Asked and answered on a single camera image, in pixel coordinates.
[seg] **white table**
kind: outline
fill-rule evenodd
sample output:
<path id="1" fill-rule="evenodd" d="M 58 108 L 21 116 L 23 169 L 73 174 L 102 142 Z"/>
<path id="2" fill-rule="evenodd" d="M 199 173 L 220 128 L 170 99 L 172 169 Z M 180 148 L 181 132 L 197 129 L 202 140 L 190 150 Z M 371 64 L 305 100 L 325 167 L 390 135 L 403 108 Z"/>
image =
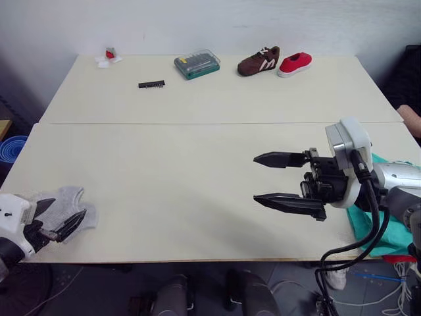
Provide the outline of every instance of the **white table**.
<path id="1" fill-rule="evenodd" d="M 245 56 L 219 57 L 219 71 L 187 81 L 175 56 L 125 56 L 106 69 L 79 56 L 41 122 L 337 122 L 350 115 L 361 122 L 402 121 L 356 57 L 315 56 L 310 69 L 291 78 L 277 70 L 240 77 L 237 64 Z M 165 87 L 137 87 L 157 80 Z"/>
<path id="2" fill-rule="evenodd" d="M 99 212 L 96 229 L 52 243 L 34 262 L 317 260 L 355 241 L 346 212 L 327 206 L 321 223 L 254 202 L 254 194 L 300 193 L 308 167 L 270 169 L 253 157 L 309 147 L 330 155 L 326 125 L 37 124 L 1 191 L 83 186 Z M 363 125 L 374 153 L 420 164 L 402 123 Z"/>

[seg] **white wall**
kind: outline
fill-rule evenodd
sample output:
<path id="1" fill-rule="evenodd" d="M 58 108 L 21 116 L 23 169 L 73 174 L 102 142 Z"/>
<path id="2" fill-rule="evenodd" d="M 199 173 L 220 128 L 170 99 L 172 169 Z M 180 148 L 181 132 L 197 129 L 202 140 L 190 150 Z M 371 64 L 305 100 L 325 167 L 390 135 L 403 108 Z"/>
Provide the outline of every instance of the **white wall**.
<path id="1" fill-rule="evenodd" d="M 357 55 L 381 80 L 421 41 L 421 0 L 0 0 L 0 59 L 48 106 L 77 54 Z"/>

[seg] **brown sneaker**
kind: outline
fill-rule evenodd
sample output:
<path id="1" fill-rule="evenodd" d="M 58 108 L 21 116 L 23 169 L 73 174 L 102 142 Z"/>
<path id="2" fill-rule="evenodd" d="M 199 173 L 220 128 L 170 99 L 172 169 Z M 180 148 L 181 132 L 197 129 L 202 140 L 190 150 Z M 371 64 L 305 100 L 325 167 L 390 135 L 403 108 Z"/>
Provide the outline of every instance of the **brown sneaker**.
<path id="1" fill-rule="evenodd" d="M 280 48 L 274 46 L 269 49 L 262 48 L 257 54 L 244 59 L 238 64 L 238 73 L 242 76 L 251 76 L 260 71 L 275 69 L 278 63 Z"/>

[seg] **red object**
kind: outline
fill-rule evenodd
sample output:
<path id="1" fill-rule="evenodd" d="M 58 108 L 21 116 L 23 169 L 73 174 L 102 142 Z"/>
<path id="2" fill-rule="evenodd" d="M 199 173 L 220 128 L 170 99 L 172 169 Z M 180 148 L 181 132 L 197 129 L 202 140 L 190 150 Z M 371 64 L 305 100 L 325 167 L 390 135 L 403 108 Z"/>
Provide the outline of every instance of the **red object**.
<path id="1" fill-rule="evenodd" d="M 383 259 L 391 264 L 398 262 L 416 262 L 416 259 L 411 255 L 384 255 Z"/>
<path id="2" fill-rule="evenodd" d="M 105 56 L 107 56 L 108 59 L 112 59 L 115 58 L 114 54 L 110 51 L 106 51 L 105 52 Z"/>
<path id="3" fill-rule="evenodd" d="M 307 69 L 311 64 L 311 61 L 311 56 L 303 52 L 289 56 L 282 61 L 278 75 L 281 77 L 292 76 L 299 71 Z"/>

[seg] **gray cloth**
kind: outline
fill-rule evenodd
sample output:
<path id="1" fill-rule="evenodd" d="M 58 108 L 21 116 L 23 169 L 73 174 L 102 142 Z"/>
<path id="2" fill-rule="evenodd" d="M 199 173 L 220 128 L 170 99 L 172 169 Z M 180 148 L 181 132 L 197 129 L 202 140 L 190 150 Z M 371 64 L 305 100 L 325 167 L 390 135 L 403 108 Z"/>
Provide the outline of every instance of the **gray cloth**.
<path id="1" fill-rule="evenodd" d="M 53 204 L 36 219 L 43 222 L 47 230 L 57 229 L 65 220 L 77 212 L 86 209 L 86 214 L 79 227 L 64 240 L 69 242 L 75 235 L 87 228 L 95 228 L 98 224 L 97 210 L 93 204 L 80 202 L 84 189 L 79 186 L 63 186 L 57 191 L 41 192 L 31 198 L 32 201 L 55 198 Z"/>

